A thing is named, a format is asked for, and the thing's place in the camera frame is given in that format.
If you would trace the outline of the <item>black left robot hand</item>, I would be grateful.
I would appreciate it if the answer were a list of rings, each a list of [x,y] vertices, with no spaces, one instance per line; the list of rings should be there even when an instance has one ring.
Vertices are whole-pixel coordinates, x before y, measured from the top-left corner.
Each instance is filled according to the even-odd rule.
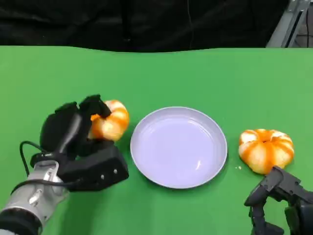
[[[80,104],[66,103],[50,114],[40,134],[40,147],[47,152],[66,154],[69,159],[86,157],[113,144],[89,137],[91,116],[107,118],[112,112],[99,94],[86,97]]]

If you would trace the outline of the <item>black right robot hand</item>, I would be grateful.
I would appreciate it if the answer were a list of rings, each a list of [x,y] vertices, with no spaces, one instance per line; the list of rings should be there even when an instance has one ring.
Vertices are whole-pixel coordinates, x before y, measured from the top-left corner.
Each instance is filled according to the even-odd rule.
[[[287,201],[286,221],[291,235],[313,233],[313,192],[304,189],[301,180],[278,166],[253,189],[245,201],[249,207],[252,235],[282,235],[284,230],[266,222],[264,205],[271,197],[277,202]]]

